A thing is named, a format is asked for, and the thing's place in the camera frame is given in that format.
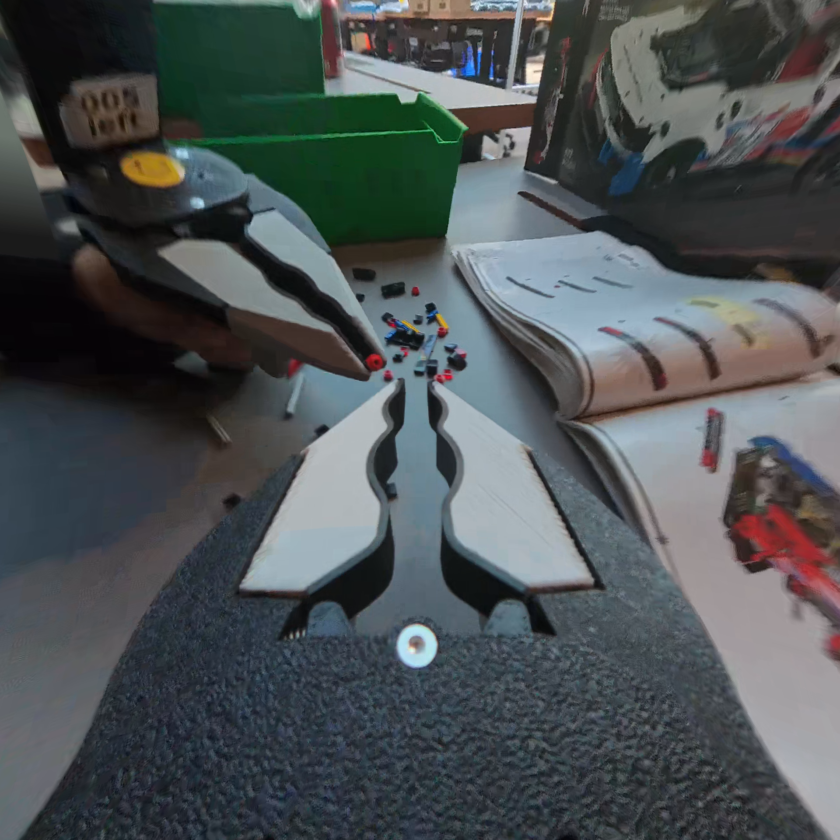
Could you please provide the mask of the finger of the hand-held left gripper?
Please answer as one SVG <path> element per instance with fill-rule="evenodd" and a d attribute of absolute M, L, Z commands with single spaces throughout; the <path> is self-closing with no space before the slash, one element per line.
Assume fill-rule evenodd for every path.
<path fill-rule="evenodd" d="M 263 354 L 280 352 L 323 371 L 365 382 L 360 356 L 323 318 L 270 285 L 265 274 L 233 246 L 213 240 L 179 240 L 158 255 L 226 305 L 227 324 Z"/>
<path fill-rule="evenodd" d="M 384 350 L 371 321 L 335 259 L 278 211 L 253 216 L 243 255 L 269 284 L 326 323 L 366 370 L 364 359 Z"/>

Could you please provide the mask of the person's left hand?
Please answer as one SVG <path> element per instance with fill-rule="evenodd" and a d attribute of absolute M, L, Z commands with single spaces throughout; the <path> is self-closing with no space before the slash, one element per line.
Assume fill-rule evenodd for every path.
<path fill-rule="evenodd" d="M 208 365 L 220 369 L 254 370 L 248 345 L 227 327 L 124 286 L 109 259 L 97 248 L 83 246 L 70 266 L 79 293 L 117 326 L 144 339 L 195 353 Z"/>

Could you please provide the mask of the open instruction booklet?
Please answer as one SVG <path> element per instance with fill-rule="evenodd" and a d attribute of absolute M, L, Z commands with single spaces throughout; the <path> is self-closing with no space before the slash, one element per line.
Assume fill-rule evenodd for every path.
<path fill-rule="evenodd" d="M 838 838 L 838 304 L 681 274 L 604 233 L 452 255 Z"/>

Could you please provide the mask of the toy car set box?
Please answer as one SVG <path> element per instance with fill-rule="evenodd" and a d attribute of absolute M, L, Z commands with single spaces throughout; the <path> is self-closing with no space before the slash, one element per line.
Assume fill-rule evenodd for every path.
<path fill-rule="evenodd" d="M 525 162 L 688 253 L 838 260 L 839 3 L 557 2 Z"/>

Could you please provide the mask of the pile of small brick pieces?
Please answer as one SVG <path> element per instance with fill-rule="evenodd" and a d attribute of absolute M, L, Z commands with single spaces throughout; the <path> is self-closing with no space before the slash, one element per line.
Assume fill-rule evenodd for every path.
<path fill-rule="evenodd" d="M 381 320 L 385 325 L 385 357 L 381 369 L 387 381 L 395 378 L 393 370 L 400 365 L 410 366 L 418 380 L 442 384 L 466 370 L 467 351 L 448 340 L 448 323 L 432 302 L 411 319 L 385 311 Z"/>

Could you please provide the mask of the green plastic bin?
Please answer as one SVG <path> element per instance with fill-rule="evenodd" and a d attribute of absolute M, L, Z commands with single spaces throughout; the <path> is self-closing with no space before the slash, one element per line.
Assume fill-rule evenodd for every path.
<path fill-rule="evenodd" d="M 152 10 L 164 119 L 199 123 L 217 102 L 325 91 L 320 2 L 160 1 Z"/>
<path fill-rule="evenodd" d="M 443 238 L 467 127 L 423 92 L 203 100 L 202 136 L 287 195 L 330 246 Z"/>

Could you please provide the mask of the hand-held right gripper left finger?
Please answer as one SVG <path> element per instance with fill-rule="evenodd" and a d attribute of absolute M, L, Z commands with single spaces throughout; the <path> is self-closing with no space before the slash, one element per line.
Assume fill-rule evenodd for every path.
<path fill-rule="evenodd" d="M 405 407 L 404 379 L 395 379 L 303 450 L 240 595 L 336 602 L 354 618 L 384 593 L 394 569 L 388 487 Z"/>

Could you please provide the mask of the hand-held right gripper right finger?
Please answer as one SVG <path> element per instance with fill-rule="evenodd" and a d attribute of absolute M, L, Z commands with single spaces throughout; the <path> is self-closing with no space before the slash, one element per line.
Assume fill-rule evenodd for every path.
<path fill-rule="evenodd" d="M 532 449 L 444 385 L 427 387 L 436 466 L 447 492 L 440 564 L 482 628 L 555 635 L 542 595 L 588 592 L 597 574 L 575 541 Z"/>

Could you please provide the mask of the red drink can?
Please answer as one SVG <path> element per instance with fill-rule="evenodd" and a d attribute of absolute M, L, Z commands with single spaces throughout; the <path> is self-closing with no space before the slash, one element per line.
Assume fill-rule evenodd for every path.
<path fill-rule="evenodd" d="M 321 1 L 322 59 L 326 80 L 341 78 L 344 71 L 341 15 L 336 1 Z"/>

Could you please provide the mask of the person's left forearm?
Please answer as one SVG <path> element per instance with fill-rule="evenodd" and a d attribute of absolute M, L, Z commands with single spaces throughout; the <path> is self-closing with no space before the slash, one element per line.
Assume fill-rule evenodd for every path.
<path fill-rule="evenodd" d="M 110 322 L 87 302 L 66 259 L 1 257 L 2 359 L 18 369 L 158 374 L 186 352 Z"/>

